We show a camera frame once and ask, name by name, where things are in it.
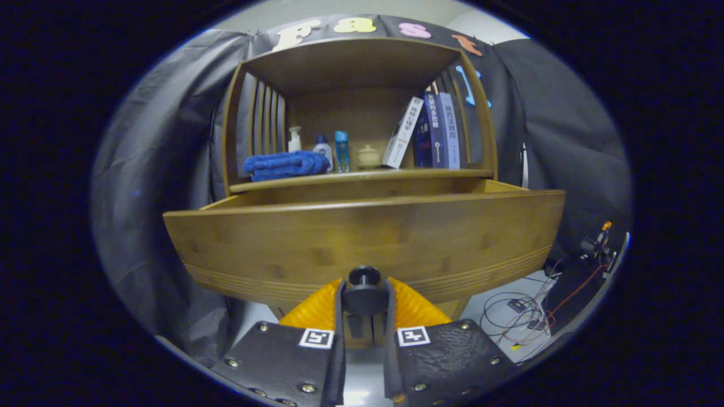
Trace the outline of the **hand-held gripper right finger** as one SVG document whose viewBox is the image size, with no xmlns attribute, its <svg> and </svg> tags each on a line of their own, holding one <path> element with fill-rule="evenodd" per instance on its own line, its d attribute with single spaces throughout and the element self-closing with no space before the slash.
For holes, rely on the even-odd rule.
<svg viewBox="0 0 724 407">
<path fill-rule="evenodd" d="M 403 326 L 419 298 L 393 278 L 389 294 L 387 337 L 383 349 L 383 394 L 395 406 L 463 406 L 487 396 L 518 375 L 518 366 L 471 319 Z"/>
</svg>

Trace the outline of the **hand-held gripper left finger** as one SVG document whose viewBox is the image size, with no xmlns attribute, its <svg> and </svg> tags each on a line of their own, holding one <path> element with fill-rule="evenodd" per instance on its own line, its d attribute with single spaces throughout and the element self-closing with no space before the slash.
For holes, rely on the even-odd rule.
<svg viewBox="0 0 724 407">
<path fill-rule="evenodd" d="M 212 370 L 284 406 L 344 404 L 344 280 L 335 280 L 280 322 L 258 321 Z"/>
</svg>

